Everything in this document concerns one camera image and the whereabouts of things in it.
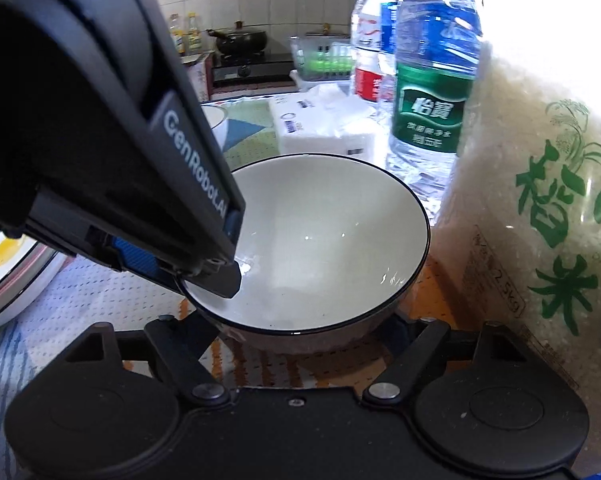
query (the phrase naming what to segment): black pot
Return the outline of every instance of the black pot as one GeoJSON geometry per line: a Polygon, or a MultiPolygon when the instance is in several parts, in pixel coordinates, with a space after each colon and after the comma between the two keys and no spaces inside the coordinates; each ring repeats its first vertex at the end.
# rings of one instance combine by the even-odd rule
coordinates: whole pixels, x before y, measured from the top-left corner
{"type": "Polygon", "coordinates": [[[248,56],[267,46],[267,33],[255,27],[243,27],[243,22],[236,22],[236,28],[209,28],[207,34],[216,38],[216,48],[226,56],[248,56]]]}

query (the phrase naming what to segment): red label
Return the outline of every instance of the red label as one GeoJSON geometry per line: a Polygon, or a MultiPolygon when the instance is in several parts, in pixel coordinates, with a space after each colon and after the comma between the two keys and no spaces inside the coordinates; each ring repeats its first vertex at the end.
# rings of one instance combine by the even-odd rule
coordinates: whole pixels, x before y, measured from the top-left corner
{"type": "Polygon", "coordinates": [[[356,94],[367,101],[376,102],[378,100],[380,79],[381,76],[379,74],[357,68],[355,76],[356,94]]]}

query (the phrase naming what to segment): blue label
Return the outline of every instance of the blue label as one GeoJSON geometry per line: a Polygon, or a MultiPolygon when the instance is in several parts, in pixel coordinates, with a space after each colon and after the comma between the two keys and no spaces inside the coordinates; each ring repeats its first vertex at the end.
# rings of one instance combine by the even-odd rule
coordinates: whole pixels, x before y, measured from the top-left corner
{"type": "Polygon", "coordinates": [[[396,2],[382,3],[380,6],[380,49],[388,54],[395,52],[396,2]]]}

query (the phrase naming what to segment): pot handle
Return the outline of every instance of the pot handle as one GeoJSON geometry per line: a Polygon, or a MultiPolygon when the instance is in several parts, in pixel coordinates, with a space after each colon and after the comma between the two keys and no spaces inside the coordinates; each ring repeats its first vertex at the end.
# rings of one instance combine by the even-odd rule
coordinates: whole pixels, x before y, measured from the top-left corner
{"type": "Polygon", "coordinates": [[[214,30],[212,28],[208,28],[206,30],[206,32],[207,32],[208,36],[212,36],[213,38],[220,38],[221,40],[225,40],[225,41],[234,41],[234,38],[226,35],[224,32],[221,32],[219,30],[214,30]]]}

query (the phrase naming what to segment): bottle with green label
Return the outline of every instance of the bottle with green label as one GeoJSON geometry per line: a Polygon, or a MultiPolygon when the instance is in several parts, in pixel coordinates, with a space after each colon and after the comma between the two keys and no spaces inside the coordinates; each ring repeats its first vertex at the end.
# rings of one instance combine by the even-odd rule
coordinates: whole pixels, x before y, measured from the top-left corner
{"type": "Polygon", "coordinates": [[[403,0],[395,26],[396,83],[387,169],[431,220],[456,158],[480,53],[477,0],[403,0]]]}

